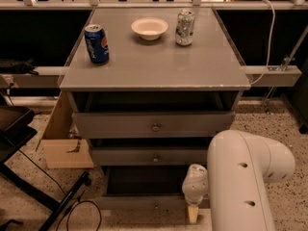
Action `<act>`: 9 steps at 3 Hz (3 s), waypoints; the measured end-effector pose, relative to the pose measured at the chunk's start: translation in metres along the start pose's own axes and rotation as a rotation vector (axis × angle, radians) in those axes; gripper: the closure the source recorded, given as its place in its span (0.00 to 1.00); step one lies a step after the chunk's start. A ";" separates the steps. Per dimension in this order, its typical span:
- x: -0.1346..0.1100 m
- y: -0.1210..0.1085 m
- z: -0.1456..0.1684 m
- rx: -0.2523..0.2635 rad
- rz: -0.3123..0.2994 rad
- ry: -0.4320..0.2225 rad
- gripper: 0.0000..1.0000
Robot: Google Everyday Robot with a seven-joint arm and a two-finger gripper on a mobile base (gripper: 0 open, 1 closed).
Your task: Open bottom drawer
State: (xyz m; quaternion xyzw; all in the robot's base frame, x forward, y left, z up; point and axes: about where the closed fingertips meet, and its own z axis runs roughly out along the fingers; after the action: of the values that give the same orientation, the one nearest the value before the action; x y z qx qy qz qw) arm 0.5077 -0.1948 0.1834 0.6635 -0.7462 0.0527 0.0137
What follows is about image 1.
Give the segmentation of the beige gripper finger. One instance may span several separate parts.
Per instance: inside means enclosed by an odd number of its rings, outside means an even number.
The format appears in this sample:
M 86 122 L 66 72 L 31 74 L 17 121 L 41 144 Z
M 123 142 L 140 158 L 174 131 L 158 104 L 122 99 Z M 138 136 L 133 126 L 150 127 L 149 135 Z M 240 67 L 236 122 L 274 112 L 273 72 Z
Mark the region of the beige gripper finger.
M 189 205 L 188 206 L 188 217 L 190 224 L 197 223 L 199 208 L 197 206 Z

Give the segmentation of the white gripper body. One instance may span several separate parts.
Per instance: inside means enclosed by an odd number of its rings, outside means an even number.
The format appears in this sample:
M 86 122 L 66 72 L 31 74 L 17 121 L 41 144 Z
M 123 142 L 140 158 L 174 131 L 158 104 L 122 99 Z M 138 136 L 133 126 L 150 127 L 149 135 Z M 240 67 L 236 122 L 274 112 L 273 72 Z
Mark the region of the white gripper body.
M 199 164 L 189 166 L 182 184 L 182 192 L 189 205 L 198 206 L 203 197 L 209 193 L 207 169 Z

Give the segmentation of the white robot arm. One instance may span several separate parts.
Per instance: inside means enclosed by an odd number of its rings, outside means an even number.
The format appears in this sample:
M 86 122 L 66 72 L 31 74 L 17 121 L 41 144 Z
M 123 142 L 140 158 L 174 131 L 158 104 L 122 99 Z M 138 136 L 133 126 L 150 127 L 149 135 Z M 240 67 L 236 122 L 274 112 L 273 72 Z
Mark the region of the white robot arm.
M 203 197 L 213 231 L 275 231 L 266 184 L 289 179 L 295 157 L 283 143 L 238 130 L 213 137 L 207 166 L 190 165 L 182 184 L 191 223 Z

